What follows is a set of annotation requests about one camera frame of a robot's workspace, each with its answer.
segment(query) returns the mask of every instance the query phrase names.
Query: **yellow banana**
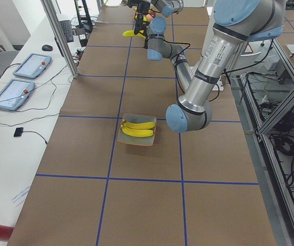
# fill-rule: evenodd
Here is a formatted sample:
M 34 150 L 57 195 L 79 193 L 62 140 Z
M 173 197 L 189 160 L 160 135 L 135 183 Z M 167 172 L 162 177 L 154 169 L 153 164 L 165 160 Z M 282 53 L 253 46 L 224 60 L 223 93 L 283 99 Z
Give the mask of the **yellow banana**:
M 150 137 L 153 135 L 153 130 L 137 130 L 121 125 L 122 131 L 132 137 Z
M 132 123 L 123 119 L 123 125 L 128 128 L 137 129 L 137 130 L 146 130 L 151 129 L 156 126 L 155 122 L 144 122 L 144 123 Z

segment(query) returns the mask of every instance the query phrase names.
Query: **cable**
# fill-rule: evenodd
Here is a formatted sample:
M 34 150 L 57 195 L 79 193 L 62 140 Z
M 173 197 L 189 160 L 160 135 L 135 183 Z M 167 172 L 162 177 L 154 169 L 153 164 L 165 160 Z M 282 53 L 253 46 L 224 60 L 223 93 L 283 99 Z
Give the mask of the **cable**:
M 226 71 L 227 73 L 232 73 L 232 72 L 237 72 L 239 70 L 244 70 L 244 69 L 247 69 L 247 68 L 251 68 L 251 67 L 254 67 L 256 66 L 257 64 L 260 64 L 262 61 L 265 60 L 265 58 L 268 56 L 268 54 L 270 53 L 270 50 L 272 49 L 272 44 L 273 44 L 273 39 L 271 39 L 271 43 L 270 43 L 270 46 L 269 46 L 269 49 L 268 51 L 266 52 L 265 56 L 258 62 L 256 62 L 255 64 L 252 64 L 252 65 L 249 65 L 249 66 L 246 66 L 246 67 L 243 67 L 243 68 L 238 68 L 238 69 L 234 69 L 234 70 L 231 70 L 231 71 Z
M 219 95 L 220 95 L 220 87 L 219 87 L 218 84 L 215 84 L 215 85 L 218 87 L 218 94 L 217 94 L 217 96 L 215 98 L 213 98 L 212 100 L 209 100 L 210 102 L 211 101 L 214 101 L 215 99 L 217 99 L 219 97 Z
M 228 72 L 227 72 L 226 69 L 223 70 L 223 73 L 222 73 L 222 74 L 225 74 L 225 76 L 226 76 L 226 78 L 227 78 L 227 80 L 228 80 L 229 85 L 231 85 L 230 76 L 229 76 L 229 74 L 228 74 Z
M 179 59 L 179 56 L 180 56 L 185 50 L 187 50 L 187 49 L 191 46 L 191 44 L 190 44 L 190 43 L 180 43 L 180 42 L 170 42 L 170 41 L 167 41 L 167 40 L 165 40 L 165 39 L 164 39 L 164 42 L 169 43 L 169 44 L 175 44 L 175 45 L 187 45 L 187 47 L 184 48 L 184 49 L 182 49 L 182 51 L 180 51 L 180 53 L 178 53 L 178 54 L 176 54 L 175 56 L 172 57 L 172 59 L 176 57 L 176 59 L 175 59 L 175 63 L 174 63 L 174 64 L 175 64 L 175 66 L 174 66 L 175 78 L 176 78 L 176 80 L 178 81 L 178 85 L 179 85 L 181 91 L 184 93 L 184 90 L 182 89 L 182 86 L 181 86 L 181 84 L 180 84 L 180 80 L 179 80 L 179 76 L 178 76 L 177 61 L 178 61 L 178 59 Z
M 256 98 L 255 98 L 255 96 L 254 96 L 253 89 L 252 89 L 251 86 L 250 86 L 249 75 L 250 75 L 250 73 L 247 73 L 247 74 L 246 74 L 246 84 L 245 84 L 245 86 L 244 86 L 244 90 L 246 89 L 246 85 L 248 85 L 249 90 L 251 91 L 251 96 L 252 96 L 252 98 L 253 98 L 253 101 L 254 101 L 256 107 L 258 108 L 259 116 L 260 116 L 261 120 L 264 122 L 264 121 L 265 121 L 265 118 L 264 118 L 264 116 L 262 115 L 262 110 L 260 109 L 260 107 L 259 107 L 259 103 L 258 103 L 258 101 L 256 100 Z
M 294 156 L 291 160 L 291 164 L 290 164 L 290 174 L 287 177 L 287 181 L 291 178 L 291 182 L 288 184 L 289 186 L 292 186 L 292 184 L 294 183 Z
M 45 142 L 46 145 L 48 144 L 48 142 L 45 140 L 45 138 L 42 135 L 40 135 L 38 132 L 34 132 L 34 131 L 23 131 L 23 132 L 36 133 L 38 136 L 40 136 L 41 138 L 43 138 L 43 140 L 44 140 L 44 142 Z
M 149 10 L 151 10 L 152 12 L 161 14 L 161 12 L 159 12 L 159 11 L 156 11 L 156 10 L 153 10 L 153 9 L 149 9 Z
M 30 120 L 27 120 L 27 121 L 24 121 L 24 122 L 21 122 L 21 123 L 17 123 L 17 124 L 14 124 L 14 125 L 8 125 L 8 124 L 5 124 L 5 123 L 0 123 L 0 125 L 1 126 L 6 126 L 6 127 L 15 127 L 15 126 L 18 126 L 18 125 L 22 125 L 24 123 L 31 122 L 31 121 L 36 120 L 36 119 L 43 119 L 43 118 L 46 118 L 46 117 L 57 116 L 57 115 L 59 115 L 59 113 L 48 114 L 48 115 L 45 115 L 45 116 L 42 116 L 42 117 L 35 117 L 35 118 L 30 119 Z
M 257 72 L 250 72 L 250 74 L 252 74 L 254 76 L 257 75 L 257 76 L 260 76 L 262 78 L 270 79 L 270 80 L 273 80 L 273 81 L 278 81 L 278 79 L 276 79 L 276 78 L 269 78 L 270 76 L 277 77 L 277 75 L 263 74 L 263 73 L 257 73 Z
M 54 93 L 55 93 L 55 91 L 56 91 L 56 89 L 57 89 L 57 86 L 52 82 L 52 80 L 55 78 L 55 77 L 57 77 L 65 68 L 67 67 L 67 65 L 66 66 L 64 66 L 56 75 L 54 75 L 52 78 L 50 78 L 48 81 L 46 81 L 45 83 L 43 83 L 43 84 L 41 84 L 40 86 L 37 86 L 37 87 L 35 87 L 34 89 L 32 89 L 30 92 L 32 92 L 32 91 L 34 91 L 34 90 L 37 90 L 38 88 L 40 88 L 41 86 L 43 86 L 43 85 L 45 85 L 45 84 L 47 84 L 49 81 L 55 86 L 55 88 L 54 88 L 54 90 L 53 90 L 53 92 L 52 92 L 52 95 L 51 95 L 51 97 L 50 97 L 50 100 L 49 100 L 49 103 L 48 103 L 48 105 L 45 107 L 45 108 L 41 108 L 41 109 L 37 109 L 37 108 L 32 108 L 32 109 L 26 109 L 26 110 L 21 110 L 21 111 L 19 111 L 19 110 L 15 110 L 15 111 L 11 111 L 11 110 L 5 110 L 5 109 L 0 109 L 1 111 L 7 111 L 7 112 L 25 112 L 25 111 L 28 111 L 28 110 L 44 110 L 44 109 L 47 109 L 49 106 L 50 106 L 50 103 L 51 103 L 51 100 L 52 100 L 52 98 L 53 98 L 53 96 L 54 96 Z M 12 100 L 12 99 L 16 99 L 16 98 L 19 98 L 19 97 L 21 97 L 22 95 L 20 95 L 20 96 L 17 96 L 17 97 L 13 97 L 13 98 L 8 98 L 8 99 L 5 99 L 5 100 L 1 100 L 0 101 L 0 103 L 1 102 L 3 102 L 3 101 L 8 101 L 8 100 Z
M 3 76 L 3 74 L 5 73 L 5 71 L 8 70 L 8 68 L 11 68 L 12 66 L 18 66 L 18 65 L 21 65 L 21 63 L 14 63 L 14 64 L 11 64 L 11 65 L 7 66 L 7 67 L 4 69 L 4 71 L 3 71 L 2 75 L 1 75 L 1 77 Z

